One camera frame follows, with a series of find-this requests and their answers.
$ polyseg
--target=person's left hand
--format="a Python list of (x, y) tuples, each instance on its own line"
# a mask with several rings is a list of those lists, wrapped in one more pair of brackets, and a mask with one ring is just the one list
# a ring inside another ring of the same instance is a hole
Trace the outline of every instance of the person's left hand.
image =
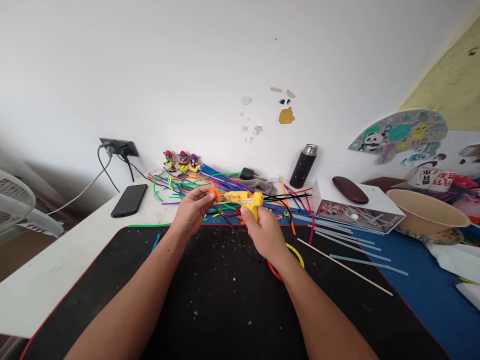
[(190, 238), (200, 229), (205, 214), (217, 205), (215, 194), (209, 192), (212, 185), (199, 186), (181, 201), (170, 229), (182, 238)]

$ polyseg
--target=black water bottle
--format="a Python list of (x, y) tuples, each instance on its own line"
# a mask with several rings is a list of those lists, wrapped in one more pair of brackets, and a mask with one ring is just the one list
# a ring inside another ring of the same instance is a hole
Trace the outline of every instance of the black water bottle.
[(305, 148), (301, 151), (300, 157), (296, 162), (295, 170), (291, 175), (290, 185), (295, 189), (300, 189), (307, 180), (310, 169), (314, 164), (315, 159), (317, 158), (317, 149), (319, 147), (313, 144), (307, 144)]

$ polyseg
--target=black cutting mat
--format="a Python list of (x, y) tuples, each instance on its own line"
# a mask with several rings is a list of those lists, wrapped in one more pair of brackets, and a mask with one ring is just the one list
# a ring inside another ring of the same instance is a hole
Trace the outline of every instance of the black cutting mat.
[[(245, 252), (256, 253), (244, 226)], [(352, 321), (380, 359), (448, 359), (395, 290), (373, 266), (348, 263), (389, 296), (299, 243), (310, 228), (282, 227), (305, 269)], [(63, 359), (82, 331), (129, 281), (167, 227), (121, 229), (50, 315), (25, 359)], [(314, 235), (326, 254), (367, 260), (357, 251)], [(244, 253), (229, 226), (205, 225), (190, 241), (173, 277), (143, 359), (307, 359), (302, 332), (282, 282), (267, 262)]]

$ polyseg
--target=electric fan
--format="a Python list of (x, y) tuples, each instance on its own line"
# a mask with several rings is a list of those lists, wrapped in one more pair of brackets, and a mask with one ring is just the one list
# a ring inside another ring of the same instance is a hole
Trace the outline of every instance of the electric fan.
[(20, 225), (37, 233), (60, 237), (62, 224), (35, 209), (35, 195), (15, 176), (0, 169), (0, 233)]

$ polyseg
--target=beige bowl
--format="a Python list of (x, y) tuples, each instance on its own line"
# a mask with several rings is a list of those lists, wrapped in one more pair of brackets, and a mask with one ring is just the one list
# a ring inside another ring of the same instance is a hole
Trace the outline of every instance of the beige bowl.
[(467, 215), (434, 197), (402, 189), (392, 189), (386, 194), (405, 213), (401, 226), (411, 232), (431, 235), (470, 225)]

